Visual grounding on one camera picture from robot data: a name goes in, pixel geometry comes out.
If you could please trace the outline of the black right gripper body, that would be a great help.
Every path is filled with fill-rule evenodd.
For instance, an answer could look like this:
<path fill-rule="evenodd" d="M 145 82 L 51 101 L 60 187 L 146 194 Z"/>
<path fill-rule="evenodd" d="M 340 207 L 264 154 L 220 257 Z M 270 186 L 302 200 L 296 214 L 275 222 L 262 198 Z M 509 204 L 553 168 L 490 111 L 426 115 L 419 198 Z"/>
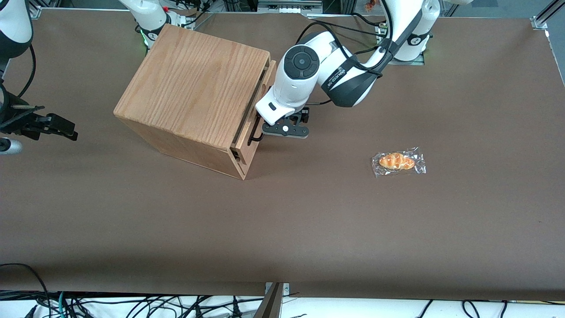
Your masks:
<path fill-rule="evenodd" d="M 36 131 L 35 112 L 44 106 L 33 106 L 20 97 L 8 92 L 3 84 L 1 87 L 0 130 L 4 134 L 25 136 L 33 140 L 40 138 L 41 132 Z"/>

